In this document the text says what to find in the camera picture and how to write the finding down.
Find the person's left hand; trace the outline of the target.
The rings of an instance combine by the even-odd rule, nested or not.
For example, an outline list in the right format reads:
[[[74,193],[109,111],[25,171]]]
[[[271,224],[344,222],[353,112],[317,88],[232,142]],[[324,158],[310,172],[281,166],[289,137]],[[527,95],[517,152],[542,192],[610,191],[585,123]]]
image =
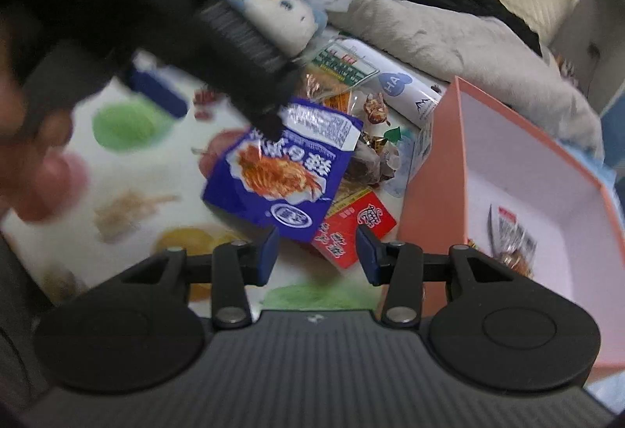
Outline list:
[[[64,146],[73,133],[72,112],[49,115],[31,138],[17,132],[27,104],[13,73],[11,30],[1,24],[1,210],[24,222],[57,218],[84,194],[88,172],[83,160]]]

